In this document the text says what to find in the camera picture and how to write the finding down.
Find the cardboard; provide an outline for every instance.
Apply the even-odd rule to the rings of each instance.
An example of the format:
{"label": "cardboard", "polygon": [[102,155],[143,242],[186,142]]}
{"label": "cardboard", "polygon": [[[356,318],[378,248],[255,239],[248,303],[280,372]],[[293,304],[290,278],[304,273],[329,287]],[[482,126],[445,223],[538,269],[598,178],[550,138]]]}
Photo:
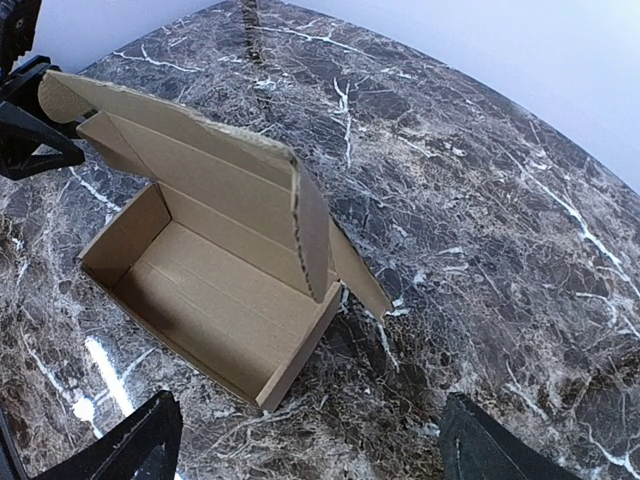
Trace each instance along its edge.
{"label": "cardboard", "polygon": [[284,145],[186,107],[59,72],[58,122],[111,167],[152,178],[81,254],[133,319],[229,391],[275,409],[335,315],[342,282],[378,318],[384,290]]}

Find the box lid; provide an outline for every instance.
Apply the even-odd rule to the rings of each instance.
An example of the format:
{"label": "box lid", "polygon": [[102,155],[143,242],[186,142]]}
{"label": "box lid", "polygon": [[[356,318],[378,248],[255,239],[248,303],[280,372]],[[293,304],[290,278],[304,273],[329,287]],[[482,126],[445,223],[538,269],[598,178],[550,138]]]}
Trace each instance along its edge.
{"label": "box lid", "polygon": [[38,96],[59,123],[97,109],[78,133],[108,165],[156,179],[238,225],[243,235],[295,252],[301,280],[282,275],[260,255],[245,258],[255,267],[316,302],[338,276],[378,318],[392,309],[290,148],[187,107],[76,75],[47,72]]}

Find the white background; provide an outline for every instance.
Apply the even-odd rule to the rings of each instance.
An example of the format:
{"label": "white background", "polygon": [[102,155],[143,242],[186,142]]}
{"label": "white background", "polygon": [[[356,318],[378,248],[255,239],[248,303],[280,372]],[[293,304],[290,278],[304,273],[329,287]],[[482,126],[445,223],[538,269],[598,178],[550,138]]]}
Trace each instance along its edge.
{"label": "white background", "polygon": [[[43,0],[34,51],[78,70],[212,0]],[[640,0],[296,0],[484,82],[640,192]]]}

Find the black object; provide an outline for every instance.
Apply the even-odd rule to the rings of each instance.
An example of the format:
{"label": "black object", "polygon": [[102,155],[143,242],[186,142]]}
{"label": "black object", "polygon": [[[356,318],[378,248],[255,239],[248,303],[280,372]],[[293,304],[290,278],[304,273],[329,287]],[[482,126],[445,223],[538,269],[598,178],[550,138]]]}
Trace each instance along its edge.
{"label": "black object", "polygon": [[[69,460],[34,480],[173,480],[178,463],[182,415],[167,391]],[[0,411],[0,480],[29,480]]]}
{"label": "black object", "polygon": [[446,480],[579,480],[527,447],[463,394],[447,399],[439,443]]}
{"label": "black object", "polygon": [[[20,180],[37,173],[80,165],[84,153],[77,122],[58,124],[38,102],[38,86],[47,70],[60,70],[37,56],[11,74],[13,63],[33,45],[41,0],[0,0],[0,176]],[[40,145],[59,153],[33,155]]]}

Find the dark marble tabletop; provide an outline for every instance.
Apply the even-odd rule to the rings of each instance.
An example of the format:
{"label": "dark marble tabletop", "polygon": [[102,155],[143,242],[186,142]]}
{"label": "dark marble tabletop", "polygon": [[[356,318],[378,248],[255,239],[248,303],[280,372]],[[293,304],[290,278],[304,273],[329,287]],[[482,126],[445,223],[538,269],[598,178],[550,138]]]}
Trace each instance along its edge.
{"label": "dark marble tabletop", "polygon": [[443,478],[452,391],[582,478],[640,478],[640,198],[549,125],[426,55],[274,1],[185,17],[84,73],[295,148],[397,309],[381,327],[346,302],[267,414],[80,272],[145,180],[93,152],[1,180],[0,402],[30,474],[166,388],[185,480]]}

